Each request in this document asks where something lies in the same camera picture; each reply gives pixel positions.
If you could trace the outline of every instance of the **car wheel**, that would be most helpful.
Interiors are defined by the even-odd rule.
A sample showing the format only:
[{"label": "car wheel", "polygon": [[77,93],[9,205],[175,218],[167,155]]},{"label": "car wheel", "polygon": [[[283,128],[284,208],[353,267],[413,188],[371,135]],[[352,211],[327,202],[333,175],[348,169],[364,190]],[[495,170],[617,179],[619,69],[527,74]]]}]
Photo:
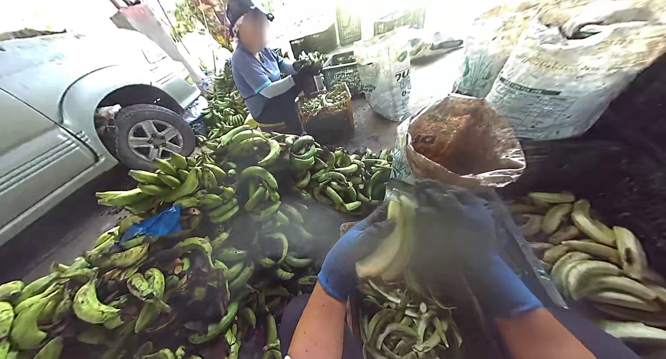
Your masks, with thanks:
[{"label": "car wheel", "polygon": [[195,149],[192,128],[173,111],[154,104],[134,104],[115,118],[118,159],[132,169],[154,170],[151,160],[173,153],[188,156]]}]

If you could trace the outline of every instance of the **basket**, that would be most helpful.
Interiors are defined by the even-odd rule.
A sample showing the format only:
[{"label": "basket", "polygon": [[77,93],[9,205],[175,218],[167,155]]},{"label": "basket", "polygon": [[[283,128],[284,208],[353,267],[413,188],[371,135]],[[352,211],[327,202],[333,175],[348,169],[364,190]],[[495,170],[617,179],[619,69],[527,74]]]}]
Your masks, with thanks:
[{"label": "basket", "polygon": [[426,20],[426,8],[420,7],[415,10],[394,12],[374,22],[374,36],[389,32],[401,26],[423,28]]},{"label": "basket", "polygon": [[333,54],[322,68],[326,88],[331,90],[335,84],[345,82],[352,96],[363,92],[361,77],[356,67],[354,51]]},{"label": "basket", "polygon": [[[298,100],[299,108],[306,101],[301,97]],[[352,100],[344,103],[344,108],[332,110],[329,108],[321,109],[319,112],[300,112],[300,119],[303,122],[303,128],[306,133],[312,135],[318,142],[323,144],[333,144],[348,134],[354,132],[354,109]]]},{"label": "basket", "polygon": [[335,23],[332,23],[326,30],[317,32],[299,39],[289,41],[294,57],[302,51],[305,53],[319,51],[321,53],[331,52],[338,46],[338,37],[335,32]]},{"label": "basket", "polygon": [[349,8],[337,6],[338,38],[340,45],[361,40],[361,18],[352,14]]}]

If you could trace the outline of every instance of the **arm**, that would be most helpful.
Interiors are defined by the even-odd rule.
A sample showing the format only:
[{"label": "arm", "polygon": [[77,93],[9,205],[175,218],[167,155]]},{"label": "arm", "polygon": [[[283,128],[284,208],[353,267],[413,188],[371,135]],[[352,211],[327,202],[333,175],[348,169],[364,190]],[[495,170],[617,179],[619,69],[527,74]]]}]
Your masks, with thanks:
[{"label": "arm", "polygon": [[341,358],[345,311],[345,303],[329,295],[317,282],[294,331],[289,356]]},{"label": "arm", "polygon": [[595,359],[545,308],[495,322],[515,359]]}]

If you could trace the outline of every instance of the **wheel arch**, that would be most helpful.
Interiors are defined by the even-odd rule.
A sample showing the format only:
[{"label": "wheel arch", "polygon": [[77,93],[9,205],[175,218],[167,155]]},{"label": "wheel arch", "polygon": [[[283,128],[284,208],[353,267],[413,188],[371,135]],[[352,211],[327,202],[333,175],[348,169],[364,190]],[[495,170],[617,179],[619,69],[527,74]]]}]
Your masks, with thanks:
[{"label": "wheel arch", "polygon": [[175,99],[151,84],[148,73],[116,65],[79,78],[64,92],[59,105],[63,126],[74,133],[83,132],[82,141],[98,155],[108,154],[110,150],[97,134],[95,115],[102,106],[114,104],[158,104],[177,114],[184,112]]}]

